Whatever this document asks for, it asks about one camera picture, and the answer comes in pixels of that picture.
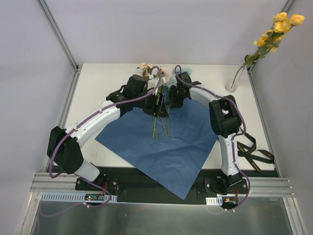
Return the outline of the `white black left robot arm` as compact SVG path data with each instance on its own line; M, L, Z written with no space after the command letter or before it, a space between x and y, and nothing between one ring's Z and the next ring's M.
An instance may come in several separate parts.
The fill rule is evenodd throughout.
M103 186L103 174L84 159L82 147L98 131L133 108L140 108L150 116L156 115L157 92L166 82L164 77L147 81L134 74L127 84L110 93L98 108L80 121L65 128L54 127L50 132L47 148L50 164L57 164L67 174L86 179L88 187L99 190Z

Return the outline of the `yellow flower bunch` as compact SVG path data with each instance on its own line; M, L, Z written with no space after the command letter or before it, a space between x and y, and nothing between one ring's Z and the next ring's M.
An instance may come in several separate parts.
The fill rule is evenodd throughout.
M268 53L276 52L286 34L294 27L301 26L304 21L305 16L299 14L289 16L287 12L280 12L274 15L272 28L253 42L256 50L251 54L246 54L242 59L245 62L246 71L255 66L259 60L264 59Z

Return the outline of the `blue wrapping paper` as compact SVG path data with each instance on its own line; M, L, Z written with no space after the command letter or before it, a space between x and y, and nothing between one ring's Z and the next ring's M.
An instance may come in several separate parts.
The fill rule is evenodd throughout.
M134 108L108 124L95 139L185 199L217 136L211 128L208 107L193 99L185 99L181 108L170 108L169 123L168 137L160 121L157 123L154 140L153 118Z

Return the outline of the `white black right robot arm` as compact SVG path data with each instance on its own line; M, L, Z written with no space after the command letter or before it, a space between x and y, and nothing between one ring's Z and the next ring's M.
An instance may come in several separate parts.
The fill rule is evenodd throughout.
M186 72L176 75L177 84L171 86L169 102L175 107L182 107L185 99L193 99L208 107L210 124L218 136L221 148L221 174L210 183L210 188L217 194L233 192L243 179L239 171L237 133L242 125L237 104L233 96L219 96L206 89L200 82L192 82Z

